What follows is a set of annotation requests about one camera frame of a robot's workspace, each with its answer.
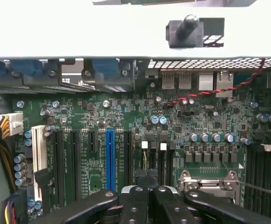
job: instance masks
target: atx power connector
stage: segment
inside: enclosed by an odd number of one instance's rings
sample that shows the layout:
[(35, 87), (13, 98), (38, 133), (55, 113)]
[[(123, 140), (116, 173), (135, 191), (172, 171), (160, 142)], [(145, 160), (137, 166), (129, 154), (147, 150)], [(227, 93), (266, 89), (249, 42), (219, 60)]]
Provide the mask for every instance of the atx power connector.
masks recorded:
[(0, 115), (2, 139), (23, 133), (23, 113), (7, 113)]

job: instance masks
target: motherboard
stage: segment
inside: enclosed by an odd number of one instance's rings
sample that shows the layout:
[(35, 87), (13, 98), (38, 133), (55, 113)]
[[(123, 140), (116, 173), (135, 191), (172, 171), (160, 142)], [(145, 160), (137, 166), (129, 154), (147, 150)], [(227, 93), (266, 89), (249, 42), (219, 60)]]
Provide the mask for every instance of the motherboard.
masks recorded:
[[(237, 74), (234, 83), (248, 76)], [(247, 162), (247, 148), (252, 143), (271, 144), (271, 89), (249, 86), (229, 97), (178, 100), (190, 90), (158, 85), (150, 82), (132, 93), (12, 99), (14, 111), (24, 116), (25, 133), (16, 139), (16, 153), (26, 158), (18, 186), (27, 189), (31, 220), (42, 214), (41, 205), (35, 206), (43, 200), (35, 167), (49, 170), (51, 210), (101, 189), (120, 192), (136, 184), (139, 168), (156, 169), (160, 185), (179, 191), (204, 188), (246, 205), (245, 192), (250, 189), (229, 186), (228, 179), (256, 185), (246, 175), (246, 169), (256, 169)]]

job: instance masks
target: pcie slot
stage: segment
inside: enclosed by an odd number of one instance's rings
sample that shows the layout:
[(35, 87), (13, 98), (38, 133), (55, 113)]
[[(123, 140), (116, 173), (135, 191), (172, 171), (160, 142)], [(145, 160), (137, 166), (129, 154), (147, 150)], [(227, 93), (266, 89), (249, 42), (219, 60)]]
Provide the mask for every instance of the pcie slot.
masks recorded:
[(73, 198), (81, 199), (81, 157), (80, 157), (80, 132), (71, 132), (72, 171), (73, 171)]
[[(33, 172), (47, 168), (47, 148), (44, 137), (45, 125), (32, 127)], [(34, 177), (35, 200), (42, 201), (41, 189)]]
[(90, 153), (97, 152), (97, 133), (95, 131), (88, 132), (88, 148)]
[(133, 184), (132, 132), (124, 131), (124, 175), (125, 185)]
[(115, 131), (106, 130), (106, 189), (115, 190)]
[(55, 179), (56, 204), (65, 204), (65, 156), (63, 147), (63, 131), (53, 133), (53, 170)]

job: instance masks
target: yellow wire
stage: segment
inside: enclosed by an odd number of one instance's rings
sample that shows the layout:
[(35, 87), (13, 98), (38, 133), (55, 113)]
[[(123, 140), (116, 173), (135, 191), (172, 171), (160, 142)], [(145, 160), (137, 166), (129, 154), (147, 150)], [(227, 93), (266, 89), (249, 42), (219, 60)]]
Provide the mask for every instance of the yellow wire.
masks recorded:
[(9, 223), (9, 218), (8, 218), (7, 207), (8, 207), (8, 206), (6, 206), (6, 208), (5, 208), (5, 220), (6, 220), (6, 224), (10, 224), (10, 223)]

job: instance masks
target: small white connector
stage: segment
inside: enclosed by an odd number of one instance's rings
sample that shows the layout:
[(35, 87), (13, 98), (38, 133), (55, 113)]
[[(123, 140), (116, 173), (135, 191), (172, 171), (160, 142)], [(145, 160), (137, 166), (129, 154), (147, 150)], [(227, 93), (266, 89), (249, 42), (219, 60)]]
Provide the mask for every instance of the small white connector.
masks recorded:
[(160, 143), (160, 151), (166, 151), (167, 150), (167, 143)]
[(0, 120), (2, 117), (8, 118), (10, 134), (9, 136), (13, 136), (16, 134), (23, 133), (23, 113), (7, 113), (1, 114)]

